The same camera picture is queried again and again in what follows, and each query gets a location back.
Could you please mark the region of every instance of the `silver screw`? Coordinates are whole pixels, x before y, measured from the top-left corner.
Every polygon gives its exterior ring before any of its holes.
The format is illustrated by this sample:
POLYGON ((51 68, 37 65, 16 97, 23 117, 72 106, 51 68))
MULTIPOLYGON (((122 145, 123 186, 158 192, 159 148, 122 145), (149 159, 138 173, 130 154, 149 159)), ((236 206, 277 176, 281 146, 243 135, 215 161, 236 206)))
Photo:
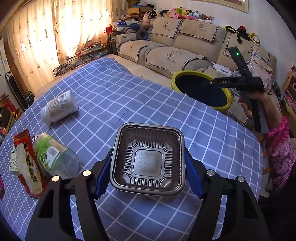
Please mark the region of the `silver screw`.
POLYGON ((59 180, 59 176, 54 176, 53 178, 52 178, 52 181, 54 181, 54 182, 56 182, 56 181, 58 181, 59 180))
POLYGON ((238 180, 239 182, 243 183, 243 182, 244 182, 244 177, 242 177, 242 176, 238 176, 238 177, 237 177, 237 180, 238 180))
POLYGON ((85 170, 85 171, 82 173, 82 175, 85 176, 85 177, 89 176, 90 174, 91 174, 91 171, 90 171, 90 170, 85 170))
POLYGON ((207 170, 207 174, 209 176, 213 176, 213 175, 215 175, 215 172, 213 170, 207 170))

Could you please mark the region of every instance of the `framed picture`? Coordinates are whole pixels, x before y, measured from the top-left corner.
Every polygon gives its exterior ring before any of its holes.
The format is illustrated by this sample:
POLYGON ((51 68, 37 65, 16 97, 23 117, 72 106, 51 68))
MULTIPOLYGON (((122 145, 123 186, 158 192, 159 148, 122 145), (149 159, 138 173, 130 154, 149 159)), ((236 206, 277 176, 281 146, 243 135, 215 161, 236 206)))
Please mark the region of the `framed picture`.
POLYGON ((191 0, 191 1, 204 1, 204 2, 217 3, 217 4, 226 5, 228 7, 232 7, 248 13, 249 0, 191 0))

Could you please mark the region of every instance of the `plastic jar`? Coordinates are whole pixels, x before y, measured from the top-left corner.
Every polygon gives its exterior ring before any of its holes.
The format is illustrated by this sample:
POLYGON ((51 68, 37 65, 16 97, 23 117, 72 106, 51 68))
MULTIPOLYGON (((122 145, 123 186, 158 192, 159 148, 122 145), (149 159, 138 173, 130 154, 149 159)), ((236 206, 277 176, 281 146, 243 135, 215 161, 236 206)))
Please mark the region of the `plastic jar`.
POLYGON ((77 101, 71 90, 49 101, 40 111, 41 119, 47 125, 57 122, 78 110, 77 101))
POLYGON ((56 141, 47 133, 36 135, 33 147, 38 162, 51 176, 59 175, 63 180, 74 178, 82 171, 75 152, 56 141))

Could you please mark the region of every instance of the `tablecloth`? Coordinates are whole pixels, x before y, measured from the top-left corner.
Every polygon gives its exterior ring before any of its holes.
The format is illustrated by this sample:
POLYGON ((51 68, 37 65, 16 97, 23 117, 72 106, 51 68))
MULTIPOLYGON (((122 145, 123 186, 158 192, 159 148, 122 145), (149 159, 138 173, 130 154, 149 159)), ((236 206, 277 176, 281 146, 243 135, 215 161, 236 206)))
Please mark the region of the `tablecloth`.
MULTIPOLYGON (((193 158, 223 177, 244 176, 259 197, 262 150, 249 130, 186 95, 131 75, 114 59, 102 58, 73 72, 34 102, 0 147, 0 173, 6 189, 0 208, 22 240, 38 199, 28 196, 17 176, 8 171, 12 136, 25 128, 31 135, 47 132, 75 151, 85 169, 91 169, 105 158, 118 128, 126 122, 180 129, 193 158), (67 90, 74 92, 79 110, 53 125, 44 124, 40 109, 67 90)), ((76 236, 83 239, 75 196, 70 201, 76 236)), ((200 204, 188 184, 176 196, 127 193, 109 184, 96 201, 106 232, 116 241, 186 240, 200 204)), ((220 235, 225 207, 223 197, 213 238, 220 235)))

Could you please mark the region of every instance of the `pink sleeve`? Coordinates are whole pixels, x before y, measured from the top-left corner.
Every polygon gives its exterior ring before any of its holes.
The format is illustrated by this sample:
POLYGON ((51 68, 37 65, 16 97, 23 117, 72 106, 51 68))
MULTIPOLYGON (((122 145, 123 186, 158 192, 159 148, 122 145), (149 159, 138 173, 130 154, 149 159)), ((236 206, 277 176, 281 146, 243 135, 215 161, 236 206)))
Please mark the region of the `pink sleeve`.
POLYGON ((281 124, 264 135, 266 150, 277 147, 280 143, 289 140, 289 125, 286 117, 281 118, 281 124))
POLYGON ((286 185, 296 160, 296 149, 289 137, 288 121, 282 117, 279 127, 264 135, 274 189, 286 185))

